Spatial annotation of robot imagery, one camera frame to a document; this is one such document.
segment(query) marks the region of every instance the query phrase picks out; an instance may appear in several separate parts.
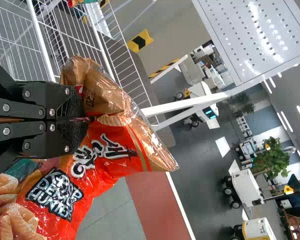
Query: clear plastic bag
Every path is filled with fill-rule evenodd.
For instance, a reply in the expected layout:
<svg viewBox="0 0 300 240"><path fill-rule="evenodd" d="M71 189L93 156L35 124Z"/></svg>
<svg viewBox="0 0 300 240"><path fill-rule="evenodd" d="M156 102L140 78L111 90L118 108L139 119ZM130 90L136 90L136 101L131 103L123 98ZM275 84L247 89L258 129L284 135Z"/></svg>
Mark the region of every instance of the clear plastic bag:
<svg viewBox="0 0 300 240"><path fill-rule="evenodd" d="M75 86L90 124L73 155L22 159L0 175L0 240L74 240L93 199L118 178L175 171L173 156L133 100L91 59L68 59L60 82Z"/></svg>

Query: wheel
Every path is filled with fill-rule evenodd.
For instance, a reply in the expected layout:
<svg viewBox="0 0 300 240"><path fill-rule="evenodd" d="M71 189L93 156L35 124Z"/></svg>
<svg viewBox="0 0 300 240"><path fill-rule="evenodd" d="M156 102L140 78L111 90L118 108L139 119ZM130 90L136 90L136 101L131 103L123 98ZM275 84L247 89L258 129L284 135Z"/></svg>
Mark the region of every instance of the wheel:
<svg viewBox="0 0 300 240"><path fill-rule="evenodd" d="M232 236L229 240L241 240L238 236Z"/></svg>
<svg viewBox="0 0 300 240"><path fill-rule="evenodd" d="M197 127L199 126L199 124L200 124L199 121L193 121L193 122L191 122L191 126L192 126L193 128L197 128Z"/></svg>
<svg viewBox="0 0 300 240"><path fill-rule="evenodd" d="M232 192L233 192L233 189L230 188L230 187L225 187L225 188L223 189L223 193L224 193L225 195L227 195L227 196L231 196L231 195L232 195Z"/></svg>
<svg viewBox="0 0 300 240"><path fill-rule="evenodd" d="M240 206L241 206L241 204L238 201L233 201L231 203L231 207L234 208L234 209L238 209L238 208L240 208Z"/></svg>
<svg viewBox="0 0 300 240"><path fill-rule="evenodd" d="M182 99L184 99L184 97L185 97L185 95L182 92L178 92L175 95L175 99L177 99L177 100L182 100Z"/></svg>
<svg viewBox="0 0 300 240"><path fill-rule="evenodd" d="M228 179L231 178L231 176L225 176L223 179L222 179L222 182L223 183L226 183L228 182Z"/></svg>

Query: white cart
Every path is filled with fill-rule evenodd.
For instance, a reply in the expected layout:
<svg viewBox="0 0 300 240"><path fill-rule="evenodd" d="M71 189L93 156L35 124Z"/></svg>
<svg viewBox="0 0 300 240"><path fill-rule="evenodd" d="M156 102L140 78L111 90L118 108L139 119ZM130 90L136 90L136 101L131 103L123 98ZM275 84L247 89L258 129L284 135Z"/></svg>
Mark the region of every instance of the white cart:
<svg viewBox="0 0 300 240"><path fill-rule="evenodd" d="M250 169L234 172L231 176L224 177L223 180L226 185L223 192L227 196L232 196L233 208L238 209L242 204L250 208L265 203L262 190Z"/></svg>

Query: white floor line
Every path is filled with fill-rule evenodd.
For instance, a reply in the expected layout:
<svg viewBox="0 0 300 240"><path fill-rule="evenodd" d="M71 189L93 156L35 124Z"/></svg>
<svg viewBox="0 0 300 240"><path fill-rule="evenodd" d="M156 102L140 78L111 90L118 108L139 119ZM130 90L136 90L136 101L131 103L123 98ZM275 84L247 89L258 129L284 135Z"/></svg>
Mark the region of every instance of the white floor line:
<svg viewBox="0 0 300 240"><path fill-rule="evenodd" d="M248 221L248 220L249 220L249 218L248 218L248 216L247 216L247 214L246 214L246 211L245 211L244 209L242 209L242 219L243 219L244 221Z"/></svg>
<svg viewBox="0 0 300 240"><path fill-rule="evenodd" d="M240 167L238 166L238 163L236 160L233 161L231 167L229 168L229 174L233 174L233 173L236 173L236 172L239 172L240 171Z"/></svg>
<svg viewBox="0 0 300 240"><path fill-rule="evenodd" d="M208 125L209 129L218 129L220 128L220 125L218 123L218 120L216 118L210 119L206 121L206 124Z"/></svg>
<svg viewBox="0 0 300 240"><path fill-rule="evenodd" d="M170 186L171 186L171 189L173 191L175 200L176 200L176 202L177 202L177 204L179 206L179 209L180 209L180 212L182 214L182 217L183 217L184 223L186 225L186 228L188 229L190 238L191 238L191 240L196 240L196 237L194 235L194 232L192 231L192 228L190 226L190 223L189 223L189 220L187 218L187 215L186 215L186 212L184 210L184 207L182 206L181 200L179 198L179 195L178 195L177 189L175 187L174 181L171 178L170 172L166 172L165 174L166 174L166 177L168 178L168 181L170 183Z"/></svg>
<svg viewBox="0 0 300 240"><path fill-rule="evenodd" d="M224 157L227 154L227 152L230 151L230 146L224 136L215 140L215 143L222 157Z"/></svg>

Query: white machine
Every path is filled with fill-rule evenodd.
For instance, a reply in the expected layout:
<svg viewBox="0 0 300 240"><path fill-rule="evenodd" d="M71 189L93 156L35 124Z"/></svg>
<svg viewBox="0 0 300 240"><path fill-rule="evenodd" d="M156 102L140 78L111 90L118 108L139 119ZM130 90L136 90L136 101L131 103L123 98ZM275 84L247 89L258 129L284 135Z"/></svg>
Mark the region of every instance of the white machine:
<svg viewBox="0 0 300 240"><path fill-rule="evenodd" d="M262 190L250 169L234 172L231 176L225 177L224 181L226 187L223 192L232 196L231 206L233 208L238 209L241 204L250 208L265 203Z"/></svg>
<svg viewBox="0 0 300 240"><path fill-rule="evenodd" d="M190 97L190 98L197 98L197 97L201 97L201 96L206 96L206 95L211 95L211 91L208 87L208 85L204 82L201 81L197 84L195 84L194 86L188 88L185 91L185 96ZM176 95L176 99L179 100L178 95L182 94L179 92ZM196 113L194 113L193 115L187 117L184 120L185 124L191 124L194 128L196 128L200 122L204 123L207 122L209 120L215 119L217 116L219 116L219 110L217 105L214 103L212 105L210 105L209 107L206 107L203 110L199 110Z"/></svg>
<svg viewBox="0 0 300 240"><path fill-rule="evenodd" d="M211 95L211 91L208 87L208 85L204 82L201 81L197 83L196 85L188 88L188 91L190 93L190 98L196 98L196 97L201 97L201 96L206 96L206 95ZM203 121L206 122L210 119L214 119L217 116L219 116L219 110L216 104L212 104L210 106L211 109L205 112L205 110L202 111L197 111L195 114Z"/></svg>
<svg viewBox="0 0 300 240"><path fill-rule="evenodd" d="M277 240L266 217L244 221L234 227L231 240Z"/></svg>

